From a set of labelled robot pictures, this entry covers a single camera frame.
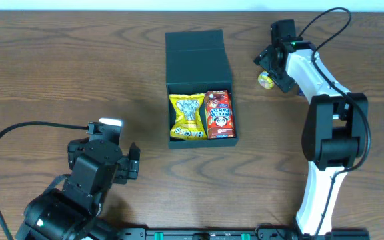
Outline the yellow candy tube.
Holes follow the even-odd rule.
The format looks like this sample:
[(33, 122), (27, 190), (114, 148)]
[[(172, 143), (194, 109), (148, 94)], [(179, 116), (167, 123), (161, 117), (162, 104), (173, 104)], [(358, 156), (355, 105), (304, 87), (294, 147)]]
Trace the yellow candy tube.
[(262, 71), (258, 78), (259, 84), (265, 89), (272, 89), (275, 85), (274, 81), (269, 77), (268, 72)]

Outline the yellow Hacks candy bag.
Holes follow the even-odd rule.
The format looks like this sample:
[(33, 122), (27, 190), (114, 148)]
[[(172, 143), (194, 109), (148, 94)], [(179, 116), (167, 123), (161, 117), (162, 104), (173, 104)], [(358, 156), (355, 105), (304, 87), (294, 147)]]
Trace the yellow Hacks candy bag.
[(176, 114), (170, 137), (186, 141), (206, 140), (207, 134), (199, 113), (204, 97), (204, 93), (169, 95)]

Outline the red Hello Panda box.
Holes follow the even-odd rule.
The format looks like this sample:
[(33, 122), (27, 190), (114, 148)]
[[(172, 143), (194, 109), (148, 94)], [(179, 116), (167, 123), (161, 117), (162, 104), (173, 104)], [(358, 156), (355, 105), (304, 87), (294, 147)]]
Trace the red Hello Panda box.
[(235, 137), (233, 108), (228, 90), (206, 92), (204, 103), (207, 137), (209, 139)]

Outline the black box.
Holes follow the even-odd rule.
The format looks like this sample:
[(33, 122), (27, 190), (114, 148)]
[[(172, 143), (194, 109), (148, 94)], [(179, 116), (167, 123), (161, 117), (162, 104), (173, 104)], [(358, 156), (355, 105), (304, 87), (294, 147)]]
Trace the black box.
[(165, 34), (167, 93), (192, 95), (226, 90), (235, 104), (222, 30)]

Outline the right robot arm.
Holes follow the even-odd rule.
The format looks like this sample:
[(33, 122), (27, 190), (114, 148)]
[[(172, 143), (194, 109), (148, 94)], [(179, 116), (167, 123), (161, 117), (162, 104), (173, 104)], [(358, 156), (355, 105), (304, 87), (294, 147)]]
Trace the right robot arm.
[(369, 151), (368, 100), (342, 86), (318, 48), (296, 34), (292, 19), (271, 24), (271, 44), (254, 60), (287, 93), (298, 86), (309, 102), (301, 137), (308, 176), (295, 230), (288, 239), (369, 239), (365, 229), (334, 229), (331, 217), (341, 184)]

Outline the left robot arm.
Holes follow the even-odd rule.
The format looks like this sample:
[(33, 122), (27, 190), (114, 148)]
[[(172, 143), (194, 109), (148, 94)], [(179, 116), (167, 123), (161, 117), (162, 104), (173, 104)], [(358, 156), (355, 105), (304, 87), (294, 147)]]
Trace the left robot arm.
[(67, 146), (70, 174), (60, 175), (25, 208), (16, 239), (117, 239), (118, 231), (100, 219), (114, 183), (125, 184), (139, 172), (140, 149), (127, 155), (119, 134), (91, 135)]

